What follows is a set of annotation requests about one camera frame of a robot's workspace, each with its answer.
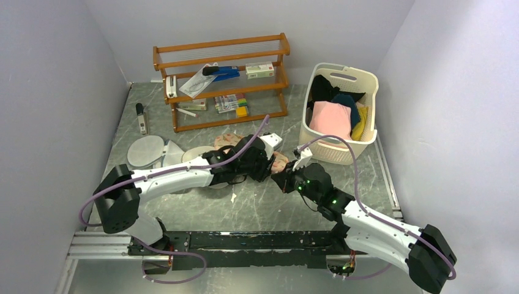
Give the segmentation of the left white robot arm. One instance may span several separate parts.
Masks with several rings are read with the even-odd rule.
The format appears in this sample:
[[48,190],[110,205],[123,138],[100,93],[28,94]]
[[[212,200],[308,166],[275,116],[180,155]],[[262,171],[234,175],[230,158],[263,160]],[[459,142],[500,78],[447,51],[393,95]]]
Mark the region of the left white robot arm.
[[142,204],[191,188],[233,185],[248,178],[262,182],[271,175],[274,151],[281,142],[276,134],[249,135],[236,146],[208,151],[170,167],[129,170],[123,164],[113,168],[94,192],[103,232],[124,232],[155,255],[166,252],[170,245],[166,228],[158,218],[147,215]]

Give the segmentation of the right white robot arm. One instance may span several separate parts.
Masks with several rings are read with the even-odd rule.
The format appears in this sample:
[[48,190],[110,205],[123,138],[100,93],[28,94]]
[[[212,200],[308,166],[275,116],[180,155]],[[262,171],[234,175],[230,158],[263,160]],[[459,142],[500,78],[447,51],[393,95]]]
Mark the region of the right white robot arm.
[[352,249],[384,260],[428,293],[440,293],[447,281],[456,278],[457,258],[437,227],[406,224],[363,205],[335,187],[320,164],[298,169],[289,164],[272,179],[283,193],[297,192],[336,223],[330,238],[336,253]]

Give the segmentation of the floral mesh laundry bag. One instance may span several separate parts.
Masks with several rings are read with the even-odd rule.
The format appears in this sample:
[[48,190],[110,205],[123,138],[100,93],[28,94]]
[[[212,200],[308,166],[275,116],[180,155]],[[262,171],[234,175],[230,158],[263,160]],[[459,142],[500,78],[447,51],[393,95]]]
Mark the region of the floral mesh laundry bag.
[[[236,146],[242,139],[242,135],[232,133],[222,134],[215,138],[214,148],[220,149],[224,146]],[[288,158],[278,151],[274,151],[273,155],[275,160],[271,166],[271,173],[275,174],[282,172],[289,162]]]

